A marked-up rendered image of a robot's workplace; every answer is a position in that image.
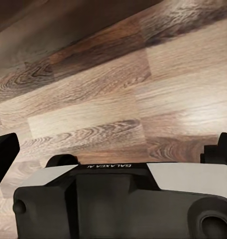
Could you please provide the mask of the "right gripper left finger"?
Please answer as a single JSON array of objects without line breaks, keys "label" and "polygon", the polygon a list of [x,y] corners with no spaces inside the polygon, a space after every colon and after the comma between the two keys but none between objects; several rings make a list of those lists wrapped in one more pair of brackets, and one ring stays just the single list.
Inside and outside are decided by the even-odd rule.
[{"label": "right gripper left finger", "polygon": [[0,136],[0,183],[20,151],[15,132]]}]

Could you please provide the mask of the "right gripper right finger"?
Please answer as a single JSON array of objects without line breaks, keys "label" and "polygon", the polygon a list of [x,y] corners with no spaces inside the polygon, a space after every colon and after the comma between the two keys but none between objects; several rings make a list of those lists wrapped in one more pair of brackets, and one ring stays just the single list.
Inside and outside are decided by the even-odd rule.
[{"label": "right gripper right finger", "polygon": [[227,164],[227,133],[226,132],[221,133],[219,137],[219,141],[218,141],[217,150]]}]

